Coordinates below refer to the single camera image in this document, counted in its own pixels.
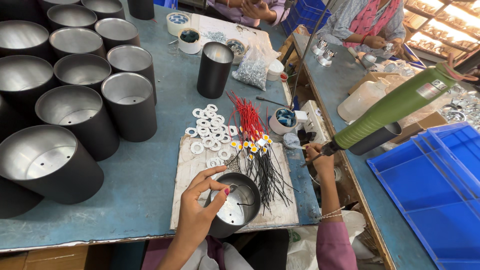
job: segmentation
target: white plastic bottle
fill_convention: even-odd
[[[373,104],[386,95],[385,88],[389,84],[390,83],[383,78],[380,78],[376,83],[371,81],[364,82],[338,106],[338,114],[347,122],[357,120],[373,106]]]

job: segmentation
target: power strip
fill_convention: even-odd
[[[317,102],[309,100],[300,110],[307,113],[308,120],[303,123],[303,129],[305,132],[317,133],[313,141],[310,142],[325,144],[331,141],[322,113],[317,106]]]

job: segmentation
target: pink scarf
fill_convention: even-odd
[[[398,5],[400,4],[401,0],[391,0],[388,7],[386,7],[384,13],[380,15],[380,19],[378,22],[372,26],[373,20],[375,20],[375,15],[378,11],[378,5],[380,4],[380,0],[369,0],[365,8],[357,14],[355,19],[353,19],[352,23],[350,24],[349,30],[355,34],[365,35],[368,34],[369,36],[376,36],[378,32],[384,27],[388,21],[393,17],[395,14]],[[344,47],[353,47],[355,48],[359,43],[352,43],[352,42],[344,42]]]

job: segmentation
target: person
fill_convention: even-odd
[[[345,0],[316,34],[329,43],[389,58],[403,52],[403,16],[403,0]],[[386,40],[378,36],[384,26]],[[387,43],[393,44],[391,54],[381,50]]]
[[[306,148],[305,160],[309,161],[318,155],[322,145],[312,143],[307,144]],[[333,156],[322,156],[313,161],[313,166],[320,178],[323,214],[317,232],[318,268],[319,270],[357,270],[355,253],[350,245],[347,228],[341,215],[333,170]],[[156,270],[253,270],[233,246],[228,243],[222,244],[217,239],[207,236],[213,218],[230,193],[227,185],[212,180],[210,176],[225,169],[226,166],[213,167],[200,172],[192,180],[181,195],[175,237],[166,245],[163,241],[153,248],[150,247],[152,244],[150,241],[142,270],[153,269],[149,260],[155,261]],[[207,207],[203,208],[198,203],[198,198],[208,189],[220,192]],[[148,258],[149,250],[152,249],[160,252],[154,258]]]
[[[208,0],[205,15],[250,27],[260,20],[275,26],[287,17],[290,9],[280,19],[284,9],[285,0]]]

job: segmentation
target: workbench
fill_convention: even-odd
[[[121,140],[118,151],[99,162],[105,180],[92,198],[75,205],[62,205],[44,199],[29,212],[0,220],[0,252],[39,247],[138,241],[173,236],[169,230],[180,139],[187,127],[195,126],[192,110],[216,104],[225,118],[233,103],[226,92],[215,100],[202,97],[196,89],[201,52],[188,55],[167,31],[166,16],[175,10],[155,5],[155,19],[132,18],[126,0],[122,0],[126,19],[139,30],[141,47],[153,56],[158,103],[158,130],[154,137],[132,143]],[[267,81],[267,91],[243,84],[229,75],[225,90],[255,102],[261,96],[287,103],[280,81]],[[273,113],[279,106],[263,102],[260,113]],[[272,225],[258,230],[288,228],[318,223],[320,215],[312,182],[301,150],[286,151],[290,177],[297,201],[299,223]]]
[[[296,33],[293,35],[293,43],[284,61],[293,50],[299,59],[305,51],[309,37]],[[328,44],[328,49],[337,53],[331,67],[319,64],[311,49],[307,51],[303,65],[330,135],[334,135],[347,126],[338,115],[337,107],[348,97],[348,90],[364,77],[365,69],[347,48]],[[356,156],[348,150],[336,153],[336,163],[346,170],[346,177],[337,185],[339,193],[340,190],[350,190],[354,192],[350,196],[358,198],[387,269],[437,269],[382,184],[367,166],[366,159],[382,153],[384,151],[380,147],[362,156]]]

